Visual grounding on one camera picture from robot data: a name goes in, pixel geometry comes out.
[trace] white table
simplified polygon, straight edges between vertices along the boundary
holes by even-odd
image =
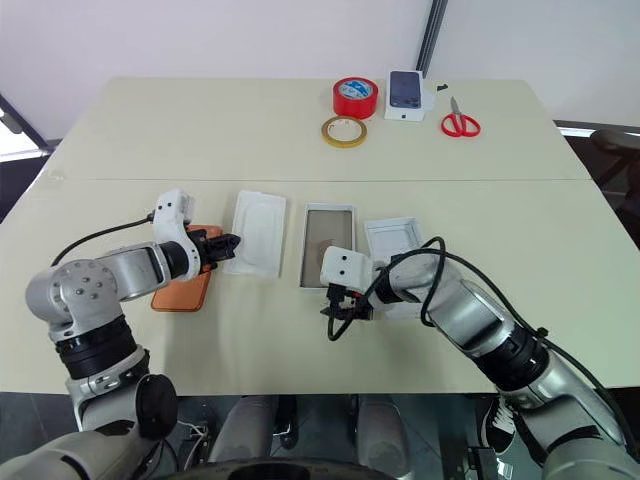
[[[526,83],[447,84],[420,123],[383,120],[381,88],[367,139],[342,150],[320,135],[332,80],[117,79],[47,168],[76,179],[589,179]],[[482,135],[441,133],[452,95]]]
[[[425,236],[443,235],[606,385],[640,384],[640,255],[591,181],[117,181],[45,172],[0,225],[0,391],[64,392],[66,371],[46,325],[24,303],[32,275],[70,241],[141,217],[175,187],[197,199],[195,222],[226,229],[241,189],[288,200],[279,279],[216,273],[195,314],[154,312],[150,297],[124,305],[136,340],[151,350],[152,370],[169,375],[179,394],[492,390],[418,321],[356,323],[338,342],[327,340],[323,294],[296,287],[309,201],[357,205],[365,252],[364,220],[417,217]],[[74,255],[150,238],[151,228],[139,227]]]

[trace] robotic arm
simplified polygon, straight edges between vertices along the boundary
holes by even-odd
[[[348,326],[371,318],[373,310],[426,301],[423,311],[433,326],[517,412],[519,430],[533,440],[532,456],[545,463],[544,478],[638,478],[609,405],[493,297],[462,279],[452,260],[442,257],[439,272],[438,250],[426,250],[398,256],[383,268],[360,253],[329,247],[321,281],[329,286],[330,306],[323,313],[330,324],[341,319]],[[345,306],[349,298],[355,302]]]
[[[172,431],[175,389],[167,377],[149,374],[149,352],[133,339],[120,302],[233,258],[240,238],[187,232],[192,212],[193,199],[184,192],[165,193],[153,213],[155,242],[55,265],[33,278],[27,305],[49,325],[69,371],[80,432],[6,463],[1,478],[129,478]]]

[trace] scissors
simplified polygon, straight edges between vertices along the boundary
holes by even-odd
[[[480,124],[469,115],[463,115],[453,97],[451,97],[451,111],[453,113],[444,117],[440,123],[440,128],[445,134],[450,137],[475,137],[480,133]]]

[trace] phone case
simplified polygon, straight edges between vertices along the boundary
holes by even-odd
[[[207,238],[214,238],[224,232],[218,226],[189,225],[187,230],[206,230]],[[205,272],[188,282],[172,280],[169,285],[158,290],[151,300],[151,308],[158,312],[197,312],[202,308],[207,294],[211,272]]]

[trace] white plastic tray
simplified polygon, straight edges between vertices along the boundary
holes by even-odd
[[[286,207],[284,197],[247,190],[238,193],[232,233],[242,240],[236,257],[224,262],[223,272],[280,275]]]

